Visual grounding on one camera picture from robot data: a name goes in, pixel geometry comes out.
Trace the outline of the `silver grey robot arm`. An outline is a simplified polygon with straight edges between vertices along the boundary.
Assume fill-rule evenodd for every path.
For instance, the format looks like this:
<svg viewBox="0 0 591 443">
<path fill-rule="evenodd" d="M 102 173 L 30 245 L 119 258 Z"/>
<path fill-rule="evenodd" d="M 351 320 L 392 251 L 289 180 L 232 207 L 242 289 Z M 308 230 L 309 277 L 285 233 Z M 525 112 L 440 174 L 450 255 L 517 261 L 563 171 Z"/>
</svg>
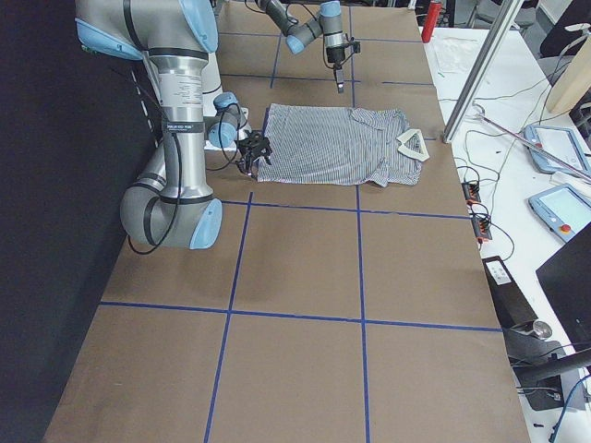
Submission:
<svg viewBox="0 0 591 443">
<path fill-rule="evenodd" d="M 337 92 L 344 92 L 343 66 L 353 54 L 359 53 L 359 45 L 344 32 L 339 1 L 321 3 L 318 13 L 312 13 L 305 7 L 310 19 L 304 23 L 292 16 L 288 6 L 281 1 L 255 1 L 256 9 L 251 8 L 248 1 L 244 4 L 251 11 L 266 14 L 273 21 L 292 54 L 302 53 L 315 40 L 322 38 L 324 64 L 333 73 Z"/>
<path fill-rule="evenodd" d="M 202 76 L 218 47 L 208 1 L 78 1 L 78 38 L 88 49 L 144 61 L 155 78 L 163 140 L 137 181 L 124 194 L 121 222 L 130 241 L 205 249 L 221 228 L 223 205 L 206 181 L 205 147 L 236 146 L 237 165 L 247 174 L 258 158 L 268 160 L 270 141 L 250 128 L 235 96 L 215 98 L 204 113 Z"/>
</svg>

